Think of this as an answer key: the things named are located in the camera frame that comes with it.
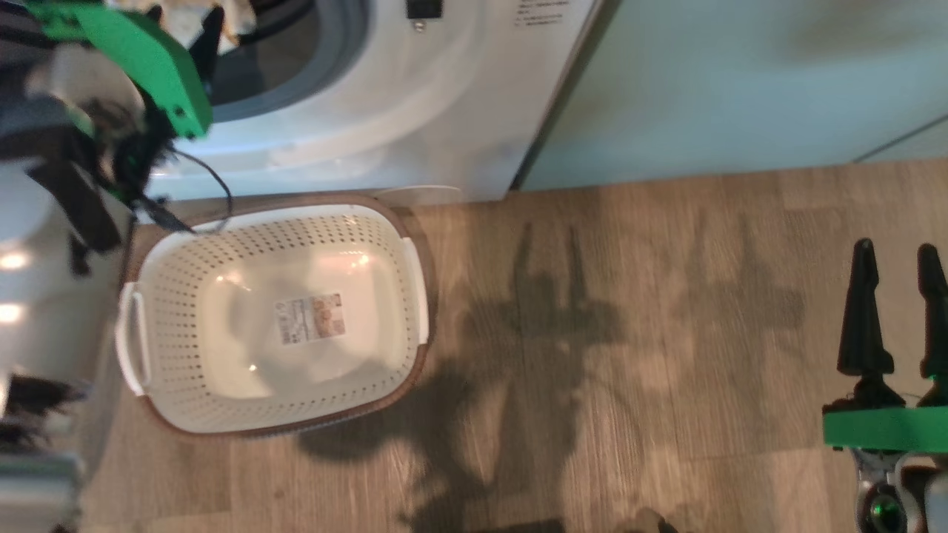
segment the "white cabinet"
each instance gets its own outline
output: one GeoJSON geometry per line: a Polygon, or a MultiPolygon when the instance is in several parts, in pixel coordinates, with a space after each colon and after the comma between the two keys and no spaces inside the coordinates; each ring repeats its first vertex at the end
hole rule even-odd
{"type": "Polygon", "coordinates": [[[620,0],[523,188],[845,163],[946,113],[948,0],[620,0]]]}
{"type": "Polygon", "coordinates": [[[867,163],[948,156],[948,116],[938,117],[861,159],[867,163]]]}

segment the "product label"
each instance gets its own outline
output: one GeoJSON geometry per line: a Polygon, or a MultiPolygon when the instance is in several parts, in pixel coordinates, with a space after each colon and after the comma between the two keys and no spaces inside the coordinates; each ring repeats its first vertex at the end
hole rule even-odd
{"type": "Polygon", "coordinates": [[[514,26],[523,28],[560,24],[569,6],[570,0],[520,0],[514,26]]]}
{"type": "Polygon", "coordinates": [[[273,308],[283,346],[337,337],[346,332],[342,296],[338,293],[283,300],[276,302],[273,308]]]}

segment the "white appliance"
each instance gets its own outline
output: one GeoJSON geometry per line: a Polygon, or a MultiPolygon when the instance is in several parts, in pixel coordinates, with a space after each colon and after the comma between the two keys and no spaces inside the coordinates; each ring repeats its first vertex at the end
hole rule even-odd
{"type": "MultiPolygon", "coordinates": [[[[235,195],[503,197],[600,0],[445,0],[425,20],[406,0],[301,1],[302,19],[222,57],[216,123],[178,144],[235,195]]],[[[223,195],[184,159],[156,169],[149,194],[223,195]]]]}

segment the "green plastic part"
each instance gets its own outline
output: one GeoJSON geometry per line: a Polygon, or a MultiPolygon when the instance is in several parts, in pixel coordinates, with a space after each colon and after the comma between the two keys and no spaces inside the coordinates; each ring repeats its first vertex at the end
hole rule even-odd
{"type": "Polygon", "coordinates": [[[948,407],[827,413],[823,439],[840,448],[946,453],[948,407]]]}
{"type": "Polygon", "coordinates": [[[93,2],[34,1],[27,8],[50,39],[88,41],[114,61],[168,116],[180,137],[207,134],[212,111],[191,54],[154,21],[93,2]]]}

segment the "white plastic basket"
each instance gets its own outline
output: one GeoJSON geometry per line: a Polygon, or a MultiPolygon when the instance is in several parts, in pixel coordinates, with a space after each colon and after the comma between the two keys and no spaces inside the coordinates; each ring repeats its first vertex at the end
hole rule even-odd
{"type": "Polygon", "coordinates": [[[191,434],[295,431],[395,401],[421,370],[428,305],[414,243],[383,211],[262,211],[162,239],[120,298],[129,387],[191,434]]]}

